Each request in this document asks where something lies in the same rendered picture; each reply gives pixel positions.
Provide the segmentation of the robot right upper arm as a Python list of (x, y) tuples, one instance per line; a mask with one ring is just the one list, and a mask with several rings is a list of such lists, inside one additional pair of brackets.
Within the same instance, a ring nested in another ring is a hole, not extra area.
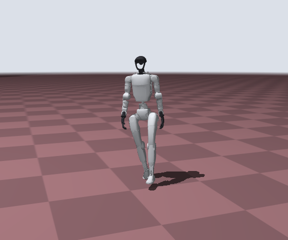
[(130, 90), (131, 90), (131, 76), (127, 76), (125, 78), (125, 93), (123, 94), (124, 100), (129, 100), (131, 98)]

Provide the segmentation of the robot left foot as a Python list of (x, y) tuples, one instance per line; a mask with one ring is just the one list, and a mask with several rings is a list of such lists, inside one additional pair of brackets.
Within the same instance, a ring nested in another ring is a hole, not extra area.
[(155, 181), (155, 175), (154, 177), (151, 175), (149, 176), (148, 180), (146, 181), (146, 184), (153, 184)]

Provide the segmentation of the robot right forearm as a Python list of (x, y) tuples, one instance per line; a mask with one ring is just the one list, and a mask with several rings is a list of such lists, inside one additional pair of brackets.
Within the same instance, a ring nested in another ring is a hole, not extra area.
[[(126, 112), (126, 115), (127, 115), (127, 110), (128, 110), (128, 101), (123, 99), (123, 105), (122, 105), (122, 112)], [(122, 112), (121, 112), (121, 115), (122, 115)]]

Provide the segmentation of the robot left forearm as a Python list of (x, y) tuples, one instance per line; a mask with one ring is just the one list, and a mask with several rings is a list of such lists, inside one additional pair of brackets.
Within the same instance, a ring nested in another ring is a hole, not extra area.
[(162, 111), (163, 114), (164, 114), (164, 111), (163, 111), (163, 104), (162, 104), (162, 102), (163, 102), (163, 101), (162, 101), (162, 98), (157, 99), (156, 102), (157, 102), (158, 114), (159, 114), (160, 111)]

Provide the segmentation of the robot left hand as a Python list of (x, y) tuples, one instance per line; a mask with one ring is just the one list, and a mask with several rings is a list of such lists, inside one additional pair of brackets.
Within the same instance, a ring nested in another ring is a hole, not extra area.
[(161, 117), (161, 126), (160, 126), (160, 129), (163, 128), (164, 126), (164, 114), (162, 111), (159, 112), (159, 116)]

